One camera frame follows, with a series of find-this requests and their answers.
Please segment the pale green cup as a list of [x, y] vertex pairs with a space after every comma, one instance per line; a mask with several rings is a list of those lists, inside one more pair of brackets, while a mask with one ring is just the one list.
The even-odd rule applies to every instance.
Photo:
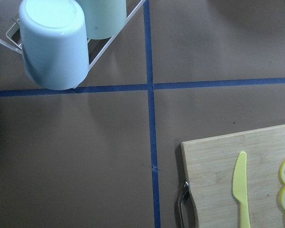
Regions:
[[106, 39], [118, 34], [126, 24], [125, 0], [79, 0], [85, 16], [88, 39]]

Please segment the bamboo cutting board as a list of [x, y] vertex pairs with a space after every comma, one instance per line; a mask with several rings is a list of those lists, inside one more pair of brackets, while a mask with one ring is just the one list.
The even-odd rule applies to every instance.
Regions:
[[181, 152], [196, 227], [240, 226], [232, 179], [238, 154], [245, 152], [251, 227], [285, 228], [280, 203], [284, 184], [279, 175], [285, 160], [285, 124], [186, 141]]

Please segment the light blue cup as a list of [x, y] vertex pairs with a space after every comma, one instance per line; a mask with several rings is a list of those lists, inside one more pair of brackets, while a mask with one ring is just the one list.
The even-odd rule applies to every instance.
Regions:
[[85, 17], [74, 0], [24, 0], [19, 7], [24, 69], [39, 86], [76, 88], [89, 71]]

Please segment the yellow plastic knife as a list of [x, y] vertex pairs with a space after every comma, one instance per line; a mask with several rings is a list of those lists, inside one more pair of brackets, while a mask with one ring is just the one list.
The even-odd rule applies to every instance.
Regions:
[[250, 228], [250, 217], [247, 195], [247, 154], [240, 152], [237, 156], [233, 178], [232, 193], [239, 203], [239, 225], [241, 228]]

